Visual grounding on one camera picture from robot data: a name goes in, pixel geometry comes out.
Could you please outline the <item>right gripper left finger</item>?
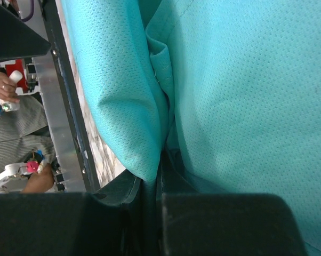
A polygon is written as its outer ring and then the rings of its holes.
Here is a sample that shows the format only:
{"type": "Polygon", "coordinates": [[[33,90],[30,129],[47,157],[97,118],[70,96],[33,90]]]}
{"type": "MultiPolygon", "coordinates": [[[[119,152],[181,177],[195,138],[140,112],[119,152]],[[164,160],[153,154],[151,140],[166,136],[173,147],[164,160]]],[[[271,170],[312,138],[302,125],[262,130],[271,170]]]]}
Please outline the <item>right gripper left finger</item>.
{"type": "Polygon", "coordinates": [[[94,193],[100,202],[112,207],[134,208],[140,205],[142,180],[124,170],[110,183],[94,193]]]}

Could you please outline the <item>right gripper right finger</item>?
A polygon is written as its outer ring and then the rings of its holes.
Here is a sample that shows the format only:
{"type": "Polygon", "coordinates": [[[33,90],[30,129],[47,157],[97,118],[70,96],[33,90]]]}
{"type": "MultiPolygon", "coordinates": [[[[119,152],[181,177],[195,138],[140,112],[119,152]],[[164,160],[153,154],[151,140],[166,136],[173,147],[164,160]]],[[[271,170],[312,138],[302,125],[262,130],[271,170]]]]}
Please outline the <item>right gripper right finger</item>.
{"type": "Polygon", "coordinates": [[[156,197],[192,194],[198,191],[177,171],[167,151],[162,151],[157,171],[156,197]]]}

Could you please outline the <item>teal t shirt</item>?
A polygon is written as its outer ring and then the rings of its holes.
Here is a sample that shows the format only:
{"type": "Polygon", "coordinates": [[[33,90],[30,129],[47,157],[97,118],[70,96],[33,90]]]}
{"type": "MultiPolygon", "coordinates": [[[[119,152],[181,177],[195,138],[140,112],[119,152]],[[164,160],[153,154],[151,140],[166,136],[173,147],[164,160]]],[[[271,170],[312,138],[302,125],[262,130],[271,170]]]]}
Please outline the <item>teal t shirt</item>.
{"type": "Polygon", "coordinates": [[[97,129],[144,181],[167,149],[203,192],[271,193],[321,255],[321,1],[63,1],[97,129]]]}

